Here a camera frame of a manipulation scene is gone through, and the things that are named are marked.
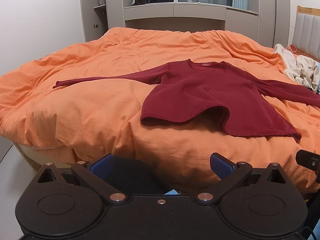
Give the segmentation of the dark red long-sleeve sweater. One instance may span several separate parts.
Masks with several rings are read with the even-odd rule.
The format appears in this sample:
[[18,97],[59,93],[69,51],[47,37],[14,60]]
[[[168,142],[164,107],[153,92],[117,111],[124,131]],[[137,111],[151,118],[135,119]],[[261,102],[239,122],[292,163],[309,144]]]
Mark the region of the dark red long-sleeve sweater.
[[319,106],[319,96],[304,86],[261,80],[227,62],[169,62],[125,74],[124,79],[153,86],[142,106],[140,121],[145,126],[182,124],[218,109],[220,127],[228,135],[300,140],[300,133],[266,98]]

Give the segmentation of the orange duvet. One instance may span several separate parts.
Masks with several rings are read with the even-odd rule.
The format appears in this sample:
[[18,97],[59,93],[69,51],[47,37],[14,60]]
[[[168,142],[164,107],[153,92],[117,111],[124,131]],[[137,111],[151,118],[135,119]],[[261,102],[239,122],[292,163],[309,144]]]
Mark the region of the orange duvet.
[[197,192],[218,181],[209,165],[217,152],[265,168],[279,163],[301,192],[316,192],[313,171],[296,152],[319,152],[319,109],[267,97],[301,133],[241,138],[220,132],[207,115],[174,126],[143,126],[142,104],[152,85],[120,75],[190,59],[226,61],[264,80],[289,82],[272,48],[230,31],[179,32],[112,28],[98,40],[74,44],[1,77],[1,135],[44,161],[73,164],[110,152],[139,159],[171,186]]

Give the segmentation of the light blue garment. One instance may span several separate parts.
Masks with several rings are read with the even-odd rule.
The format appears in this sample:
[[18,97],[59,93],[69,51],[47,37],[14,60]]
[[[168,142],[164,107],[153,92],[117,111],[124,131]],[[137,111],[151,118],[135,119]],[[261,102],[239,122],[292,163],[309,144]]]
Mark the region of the light blue garment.
[[315,74],[316,74],[316,80],[318,81],[316,93],[319,94],[319,92],[320,92],[320,63],[319,62],[317,62]]

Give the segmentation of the beige crumpled garment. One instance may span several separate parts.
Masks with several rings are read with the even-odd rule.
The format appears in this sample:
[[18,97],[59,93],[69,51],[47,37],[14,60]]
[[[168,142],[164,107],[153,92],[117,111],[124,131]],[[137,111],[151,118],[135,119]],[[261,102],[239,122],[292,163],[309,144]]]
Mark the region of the beige crumpled garment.
[[296,55],[291,49],[287,49],[279,43],[274,46],[273,52],[283,58],[286,65],[284,74],[287,77],[317,94],[318,81],[315,74],[317,61],[304,55]]

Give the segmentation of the grey padded headboard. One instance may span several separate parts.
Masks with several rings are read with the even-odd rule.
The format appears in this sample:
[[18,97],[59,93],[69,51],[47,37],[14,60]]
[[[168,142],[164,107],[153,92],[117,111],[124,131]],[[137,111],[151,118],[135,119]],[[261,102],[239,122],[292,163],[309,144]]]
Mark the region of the grey padded headboard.
[[319,62],[319,9],[297,6],[292,45],[296,53]]

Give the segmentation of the light wooden bed frame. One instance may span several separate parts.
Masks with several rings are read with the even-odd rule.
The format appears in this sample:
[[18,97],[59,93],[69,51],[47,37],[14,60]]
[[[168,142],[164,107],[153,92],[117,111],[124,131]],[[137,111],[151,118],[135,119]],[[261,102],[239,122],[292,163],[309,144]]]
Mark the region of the light wooden bed frame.
[[52,149],[35,150],[15,142],[13,145],[35,171],[38,171],[43,164],[48,162],[55,164],[58,168],[68,168],[77,161],[77,156],[74,151],[65,146]]

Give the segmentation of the grey wall cabinet unit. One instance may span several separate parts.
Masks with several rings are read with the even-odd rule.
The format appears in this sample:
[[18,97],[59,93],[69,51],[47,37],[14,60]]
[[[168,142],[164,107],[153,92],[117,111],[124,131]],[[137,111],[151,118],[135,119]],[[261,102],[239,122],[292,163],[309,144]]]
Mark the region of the grey wall cabinet unit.
[[290,32],[290,0],[248,0],[248,10],[206,3],[148,3],[133,0],[80,0],[85,41],[102,37],[108,29],[188,31],[227,30],[259,44],[287,45]]

